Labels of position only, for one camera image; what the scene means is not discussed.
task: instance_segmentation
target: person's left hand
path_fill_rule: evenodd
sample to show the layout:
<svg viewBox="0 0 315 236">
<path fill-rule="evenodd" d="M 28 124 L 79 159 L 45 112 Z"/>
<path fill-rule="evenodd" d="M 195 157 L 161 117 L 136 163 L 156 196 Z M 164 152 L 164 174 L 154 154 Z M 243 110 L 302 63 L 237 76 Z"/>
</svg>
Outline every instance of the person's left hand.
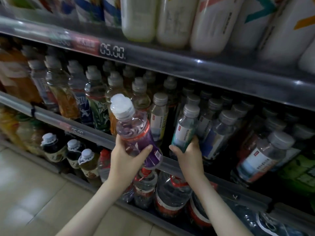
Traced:
<svg viewBox="0 0 315 236">
<path fill-rule="evenodd" d="M 108 180 L 120 189 L 125 190 L 136 176 L 152 148 L 153 146 L 149 145 L 136 157 L 130 156 L 126 152 L 124 142 L 117 135 L 116 146 L 111 154 L 111 169 Z"/>
</svg>

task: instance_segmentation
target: hand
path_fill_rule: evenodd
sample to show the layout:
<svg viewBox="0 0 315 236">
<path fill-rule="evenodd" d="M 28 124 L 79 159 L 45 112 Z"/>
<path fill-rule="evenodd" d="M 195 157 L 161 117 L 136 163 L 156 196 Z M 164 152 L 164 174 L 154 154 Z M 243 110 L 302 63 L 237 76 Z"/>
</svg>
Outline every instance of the hand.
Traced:
<svg viewBox="0 0 315 236">
<path fill-rule="evenodd" d="M 205 178 L 203 173 L 202 155 L 196 136 L 193 136 L 185 153 L 174 145 L 170 145 L 169 148 L 176 154 L 180 169 L 183 172 L 185 180 L 191 187 L 196 185 L 196 182 Z"/>
<path fill-rule="evenodd" d="M 124 191 L 136 176 L 138 170 L 144 163 L 153 146 L 144 148 L 136 157 L 129 156 L 126 152 L 125 144 L 120 136 L 116 137 L 116 146 L 111 154 L 111 169 L 108 180 L 116 187 Z"/>
</svg>

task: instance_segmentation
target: shelf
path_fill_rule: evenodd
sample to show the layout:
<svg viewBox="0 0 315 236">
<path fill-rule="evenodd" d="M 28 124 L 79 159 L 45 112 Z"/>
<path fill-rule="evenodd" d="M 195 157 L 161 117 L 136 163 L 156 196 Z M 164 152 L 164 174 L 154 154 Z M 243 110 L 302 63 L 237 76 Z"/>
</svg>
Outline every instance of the shelf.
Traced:
<svg viewBox="0 0 315 236">
<path fill-rule="evenodd" d="M 315 77 L 294 66 L 272 66 L 256 61 L 254 56 L 242 57 L 229 51 L 211 58 L 155 43 L 130 42 L 121 31 L 103 26 L 93 29 L 72 23 L 69 27 L 69 22 L 64 21 L 61 22 L 64 26 L 59 27 L 16 20 L 3 7 L 0 15 L 0 32 L 4 34 L 315 111 Z M 124 49 L 124 55 L 121 52 L 120 58 L 113 51 L 106 55 L 108 45 Z"/>
</svg>

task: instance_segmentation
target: tile floor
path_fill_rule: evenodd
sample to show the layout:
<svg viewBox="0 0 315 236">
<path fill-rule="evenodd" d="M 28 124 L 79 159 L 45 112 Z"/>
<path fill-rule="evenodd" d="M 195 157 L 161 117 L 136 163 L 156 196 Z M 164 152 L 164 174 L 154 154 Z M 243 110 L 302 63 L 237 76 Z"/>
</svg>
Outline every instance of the tile floor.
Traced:
<svg viewBox="0 0 315 236">
<path fill-rule="evenodd" d="M 92 193 L 0 145 L 1 236 L 54 236 Z M 94 236 L 174 236 L 112 206 Z"/>
</svg>

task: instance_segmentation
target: bottle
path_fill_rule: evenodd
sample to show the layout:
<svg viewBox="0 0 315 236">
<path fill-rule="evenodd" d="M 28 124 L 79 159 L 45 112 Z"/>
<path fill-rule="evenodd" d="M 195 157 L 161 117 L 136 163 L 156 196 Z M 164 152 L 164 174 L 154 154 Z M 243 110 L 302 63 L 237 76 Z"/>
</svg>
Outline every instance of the bottle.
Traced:
<svg viewBox="0 0 315 236">
<path fill-rule="evenodd" d="M 41 148 L 42 137 L 46 134 L 45 125 L 37 119 L 31 119 L 31 125 L 33 134 L 27 149 L 36 156 L 45 157 L 45 152 Z"/>
<path fill-rule="evenodd" d="M 135 80 L 135 72 L 130 65 L 126 65 L 123 70 L 124 75 L 124 87 L 132 95 L 132 82 Z"/>
<path fill-rule="evenodd" d="M 76 120 L 80 117 L 77 101 L 68 86 L 69 75 L 62 69 L 60 60 L 47 55 L 46 81 L 55 96 L 62 116 Z"/>
<path fill-rule="evenodd" d="M 208 102 L 209 102 L 209 99 L 211 98 L 212 96 L 212 93 L 211 92 L 208 92 L 206 90 L 201 90 L 200 92 L 200 104 L 199 104 L 199 107 L 200 107 L 200 114 L 203 114 L 207 111 L 208 109 Z"/>
<path fill-rule="evenodd" d="M 111 153 L 108 150 L 103 149 L 100 152 L 100 158 L 99 158 L 98 166 L 97 166 L 100 179 L 103 183 L 108 179 L 110 169 L 111 169 Z"/>
<path fill-rule="evenodd" d="M 212 226 L 200 200 L 194 192 L 192 193 L 190 200 L 187 202 L 186 212 L 190 222 L 193 225 L 196 225 L 199 229 L 206 230 Z"/>
<path fill-rule="evenodd" d="M 103 80 L 104 83 L 107 83 L 107 78 L 111 75 L 112 71 L 115 71 L 115 65 L 113 64 L 112 61 L 105 60 L 103 64 L 103 73 L 106 78 L 106 82 Z"/>
<path fill-rule="evenodd" d="M 315 35 L 314 0 L 285 0 L 258 46 L 258 58 L 293 65 Z"/>
<path fill-rule="evenodd" d="M 178 120 L 178 116 L 179 116 L 180 111 L 184 109 L 187 96 L 190 94 L 193 94 L 194 91 L 195 90 L 193 88 L 183 87 L 183 89 L 181 91 L 180 102 L 178 103 L 177 108 L 176 108 L 176 114 L 175 114 L 175 118 L 174 118 L 174 127 L 176 127 L 176 125 L 177 125 L 177 120 Z"/>
<path fill-rule="evenodd" d="M 104 23 L 104 11 L 101 0 L 75 0 L 81 23 L 101 25 Z"/>
<path fill-rule="evenodd" d="M 192 28 L 192 50 L 217 55 L 230 38 L 244 0 L 199 0 Z"/>
<path fill-rule="evenodd" d="M 254 130 L 246 137 L 240 150 L 237 151 L 237 157 L 240 162 L 243 161 L 256 147 L 258 139 L 265 139 L 271 132 L 282 131 L 286 127 L 286 123 L 276 117 L 270 117 L 265 120 L 264 126 L 254 128 Z"/>
<path fill-rule="evenodd" d="M 105 97 L 106 86 L 102 82 L 100 71 L 95 65 L 90 65 L 86 77 L 88 83 L 85 85 L 85 95 L 93 114 L 94 127 L 102 132 L 109 132 L 111 123 Z"/>
<path fill-rule="evenodd" d="M 153 202 L 157 173 L 142 167 L 134 179 L 135 205 L 147 209 Z"/>
<path fill-rule="evenodd" d="M 278 164 L 272 168 L 271 171 L 277 171 L 291 159 L 296 157 L 301 151 L 307 147 L 307 139 L 312 138 L 315 135 L 315 130 L 308 128 L 301 124 L 295 124 L 293 127 L 292 136 L 295 139 L 294 145 L 286 152 L 285 158 L 283 158 Z"/>
<path fill-rule="evenodd" d="M 111 122 L 110 131 L 113 136 L 117 135 L 117 131 L 116 131 L 117 121 L 116 121 L 115 116 L 110 110 L 110 105 L 111 105 L 111 98 L 118 93 L 121 93 L 124 96 L 128 96 L 127 90 L 124 88 L 123 78 L 120 76 L 120 74 L 117 71 L 112 71 L 111 75 L 108 77 L 108 89 L 105 93 L 105 97 L 106 97 L 106 104 L 107 104 L 107 109 L 109 113 L 109 120 Z"/>
<path fill-rule="evenodd" d="M 14 145 L 20 149 L 27 151 L 26 146 L 21 141 L 21 139 L 16 134 L 16 131 L 19 127 L 19 122 L 16 120 L 17 112 L 13 109 L 9 109 L 0 104 L 0 129 L 1 131 L 13 142 Z"/>
<path fill-rule="evenodd" d="M 68 151 L 66 153 L 66 157 L 70 166 L 77 177 L 85 180 L 85 175 L 83 174 L 78 162 L 81 152 L 85 149 L 85 145 L 77 139 L 70 140 L 67 145 Z"/>
<path fill-rule="evenodd" d="M 117 119 L 117 133 L 137 153 L 148 145 L 153 145 L 151 153 L 144 161 L 144 167 L 148 170 L 158 167 L 163 155 L 153 140 L 147 113 L 137 111 L 131 100 L 122 94 L 114 95 L 111 101 L 111 111 Z"/>
<path fill-rule="evenodd" d="M 158 145 L 162 143 L 166 120 L 168 115 L 167 94 L 156 93 L 153 97 L 153 104 L 149 109 L 150 127 L 153 140 Z"/>
<path fill-rule="evenodd" d="M 90 127 L 94 127 L 92 111 L 89 101 L 85 96 L 84 89 L 87 78 L 84 74 L 83 67 L 76 60 L 69 60 L 68 70 L 71 74 L 68 85 L 77 101 L 77 106 L 80 111 L 81 123 Z"/>
<path fill-rule="evenodd" d="M 223 150 L 224 144 L 235 130 L 237 114 L 231 110 L 223 110 L 219 118 L 211 122 L 207 136 L 200 145 L 204 163 L 212 164 L 217 155 Z"/>
<path fill-rule="evenodd" d="M 153 96 L 157 92 L 157 87 L 155 84 L 155 72 L 147 70 L 146 73 L 143 75 L 143 79 L 147 83 L 147 94 L 150 97 L 151 101 L 153 101 Z"/>
<path fill-rule="evenodd" d="M 223 100 L 223 110 L 230 110 L 233 99 L 227 95 L 222 95 L 221 99 Z"/>
<path fill-rule="evenodd" d="M 147 112 L 151 100 L 147 95 L 147 83 L 141 77 L 136 77 L 132 82 L 132 97 L 130 98 L 135 109 Z"/>
<path fill-rule="evenodd" d="M 286 188 L 305 197 L 311 197 L 315 193 L 313 149 L 313 145 L 310 145 L 278 171 L 278 177 Z"/>
<path fill-rule="evenodd" d="M 100 155 L 92 152 L 91 149 L 85 149 L 78 159 L 79 167 L 88 179 L 88 182 L 94 187 L 100 187 L 102 185 L 100 175 L 97 171 L 99 157 Z"/>
<path fill-rule="evenodd" d="M 175 218 L 182 211 L 192 194 L 192 189 L 184 179 L 161 171 L 158 176 L 154 205 L 164 218 Z"/>
<path fill-rule="evenodd" d="M 189 41 L 198 0 L 161 0 L 157 29 L 160 44 L 176 49 Z"/>
<path fill-rule="evenodd" d="M 283 131 L 274 131 L 268 138 L 259 139 L 250 155 L 231 171 L 231 179 L 248 187 L 285 158 L 286 150 L 294 142 L 294 138 Z"/>
<path fill-rule="evenodd" d="M 121 28 L 120 0 L 103 0 L 106 26 Z"/>
<path fill-rule="evenodd" d="M 155 37 L 158 0 L 120 0 L 122 30 L 131 41 L 151 42 Z"/>
<path fill-rule="evenodd" d="M 49 132 L 43 135 L 41 147 L 48 161 L 56 164 L 61 169 L 69 168 L 69 163 L 66 160 L 67 145 L 58 139 L 55 134 Z"/>
<path fill-rule="evenodd" d="M 282 0 L 245 0 L 229 43 L 244 54 L 254 51 Z"/>
<path fill-rule="evenodd" d="M 59 113 L 57 100 L 51 90 L 49 89 L 46 81 L 47 69 L 42 60 L 29 60 L 28 64 L 31 68 L 31 79 L 33 80 L 37 90 L 43 99 L 47 109 L 54 113 Z"/>
<path fill-rule="evenodd" d="M 315 67 L 314 67 L 314 61 L 315 61 L 315 40 L 309 45 L 309 47 L 306 49 L 306 51 L 301 56 L 298 67 L 299 69 L 309 72 L 310 74 L 315 74 Z"/>
<path fill-rule="evenodd" d="M 232 111 L 234 111 L 238 115 L 238 119 L 235 123 L 235 133 L 236 131 L 240 130 L 246 122 L 243 121 L 244 117 L 248 112 L 248 108 L 246 108 L 243 104 L 233 104 Z"/>
<path fill-rule="evenodd" d="M 31 124 L 31 118 L 23 113 L 18 113 L 16 115 L 16 119 L 19 122 L 16 134 L 23 142 L 23 145 L 26 146 L 27 150 L 29 150 L 29 146 L 31 144 L 31 137 L 34 132 L 33 126 Z"/>
<path fill-rule="evenodd" d="M 202 142 L 211 127 L 211 122 L 217 119 L 222 110 L 223 100 L 211 98 L 208 101 L 208 109 L 204 112 L 198 121 L 196 135 Z"/>
<path fill-rule="evenodd" d="M 198 106 L 186 104 L 184 106 L 183 115 L 178 118 L 171 145 L 179 147 L 182 152 L 186 151 L 187 146 L 195 134 L 199 111 Z M 169 154 L 171 158 L 177 159 L 172 151 L 170 151 Z"/>
<path fill-rule="evenodd" d="M 1 82 L 7 93 L 29 103 L 41 103 L 42 98 L 30 78 L 27 59 L 6 38 L 0 38 L 0 48 Z"/>
</svg>

